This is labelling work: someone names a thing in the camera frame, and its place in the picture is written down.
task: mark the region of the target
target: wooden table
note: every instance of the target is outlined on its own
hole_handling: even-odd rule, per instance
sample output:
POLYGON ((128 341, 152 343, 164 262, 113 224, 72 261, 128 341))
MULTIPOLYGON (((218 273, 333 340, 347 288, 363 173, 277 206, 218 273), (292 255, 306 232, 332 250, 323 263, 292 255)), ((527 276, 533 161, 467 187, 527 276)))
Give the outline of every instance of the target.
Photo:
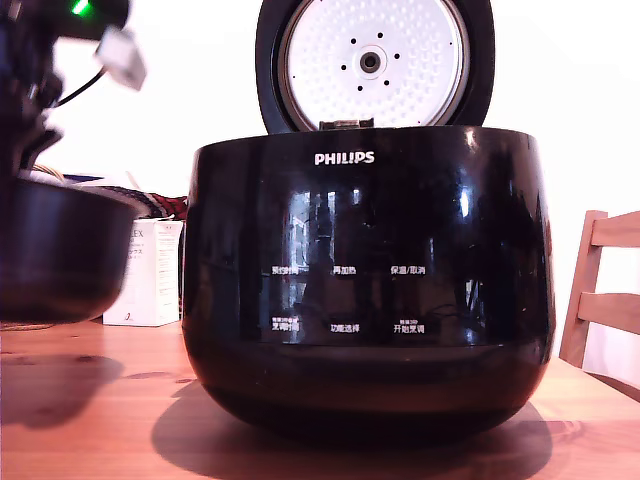
POLYGON ((640 404, 554 359, 531 403, 453 447, 318 451, 214 404, 179 324, 2 333, 2 478, 640 479, 640 404))

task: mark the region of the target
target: green light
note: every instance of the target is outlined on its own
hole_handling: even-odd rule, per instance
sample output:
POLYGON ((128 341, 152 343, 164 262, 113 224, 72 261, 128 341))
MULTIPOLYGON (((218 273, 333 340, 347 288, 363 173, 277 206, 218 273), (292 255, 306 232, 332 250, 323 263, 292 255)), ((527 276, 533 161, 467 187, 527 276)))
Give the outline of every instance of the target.
POLYGON ((89 3, 89 0, 78 0, 71 11, 74 15, 78 15, 81 17, 82 15, 86 15, 89 12, 90 8, 91 4, 89 3))

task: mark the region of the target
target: white wall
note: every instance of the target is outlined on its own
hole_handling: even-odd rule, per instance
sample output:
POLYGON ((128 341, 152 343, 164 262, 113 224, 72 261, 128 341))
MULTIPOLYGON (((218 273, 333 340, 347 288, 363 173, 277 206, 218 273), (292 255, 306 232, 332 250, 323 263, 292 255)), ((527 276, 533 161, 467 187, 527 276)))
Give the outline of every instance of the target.
MULTIPOLYGON (((260 0, 137 0, 130 26, 143 92, 108 79, 51 120, 66 138, 41 158, 65 172, 119 175, 185 194, 200 146, 264 133, 253 43, 260 0)), ((640 210, 640 5, 630 0, 493 0, 495 96, 486 124, 540 142, 550 203, 560 346, 585 210, 640 210)), ((69 89, 96 71, 95 45, 61 42, 69 89)), ((599 291, 640 292, 635 252, 605 252, 599 291)), ((586 368, 640 384, 640 339, 592 327, 586 368)))

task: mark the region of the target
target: rice cooker lid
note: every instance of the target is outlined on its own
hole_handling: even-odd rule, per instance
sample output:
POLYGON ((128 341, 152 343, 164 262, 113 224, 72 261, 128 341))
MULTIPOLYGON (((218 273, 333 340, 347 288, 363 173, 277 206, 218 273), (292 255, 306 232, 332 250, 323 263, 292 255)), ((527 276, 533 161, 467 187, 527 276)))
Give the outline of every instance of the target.
POLYGON ((270 133, 480 126, 494 59, 489 0, 265 0, 258 22, 270 133))

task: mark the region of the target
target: black rice cooker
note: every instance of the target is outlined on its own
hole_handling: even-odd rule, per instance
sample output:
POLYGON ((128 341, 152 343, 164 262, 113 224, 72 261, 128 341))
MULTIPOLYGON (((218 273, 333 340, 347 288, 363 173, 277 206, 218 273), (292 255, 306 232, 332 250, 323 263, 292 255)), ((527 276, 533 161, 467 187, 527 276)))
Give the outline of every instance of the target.
POLYGON ((482 127, 488 0, 265 0, 269 135, 202 148, 184 338, 233 415, 458 440, 529 400, 555 331, 536 141, 482 127))

